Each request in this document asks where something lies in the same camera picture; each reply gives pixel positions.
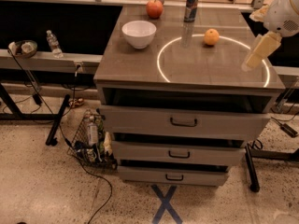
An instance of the apple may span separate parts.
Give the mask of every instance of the apple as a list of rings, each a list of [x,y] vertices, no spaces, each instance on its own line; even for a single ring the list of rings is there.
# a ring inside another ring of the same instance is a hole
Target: apple
[[[150,18],[159,19],[163,12],[163,4],[160,0],[149,0],[146,9]]]

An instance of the gray countertop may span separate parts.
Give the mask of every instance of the gray countertop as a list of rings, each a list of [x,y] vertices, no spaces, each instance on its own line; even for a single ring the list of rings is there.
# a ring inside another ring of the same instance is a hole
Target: gray countertop
[[[183,17],[184,7],[165,6],[160,19],[152,20],[145,6],[124,6],[94,82],[233,90],[284,89],[267,60],[252,71],[242,69],[254,35],[238,9],[199,7],[195,22],[183,22]],[[135,20],[150,21],[157,27],[153,41],[145,49],[134,49],[121,33],[126,22]],[[214,47],[203,43],[203,34],[209,28],[217,29],[221,36]]]

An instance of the drawer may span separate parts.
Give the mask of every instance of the drawer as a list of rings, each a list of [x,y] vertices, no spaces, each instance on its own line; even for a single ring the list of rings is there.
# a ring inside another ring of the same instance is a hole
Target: drawer
[[[253,140],[269,120],[266,114],[101,106],[111,133]]]
[[[119,160],[161,161],[232,166],[244,156],[244,148],[197,147],[171,144],[112,142],[114,157]]]
[[[151,169],[126,166],[119,166],[118,170],[122,180],[150,183],[221,186],[228,178],[226,173],[218,172]]]

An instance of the black handle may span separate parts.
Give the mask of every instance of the black handle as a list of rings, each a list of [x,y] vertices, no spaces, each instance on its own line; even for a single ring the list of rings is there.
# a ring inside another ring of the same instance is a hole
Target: black handle
[[[181,175],[181,178],[169,178],[168,177],[168,174],[165,175],[165,178],[168,180],[168,181],[182,181],[184,180],[184,175]]]
[[[188,159],[190,157],[190,152],[188,151],[187,156],[178,156],[178,155],[172,155],[171,151],[169,150],[168,155],[171,158]]]
[[[174,119],[171,117],[170,122],[174,126],[181,126],[181,127],[195,127],[197,125],[197,119],[194,119],[193,124],[186,124],[186,123],[178,123],[178,122],[174,121]]]

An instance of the can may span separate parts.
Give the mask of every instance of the can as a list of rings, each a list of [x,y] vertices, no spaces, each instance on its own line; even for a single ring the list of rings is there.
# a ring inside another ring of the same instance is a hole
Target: can
[[[198,0],[187,0],[184,21],[195,21]]]

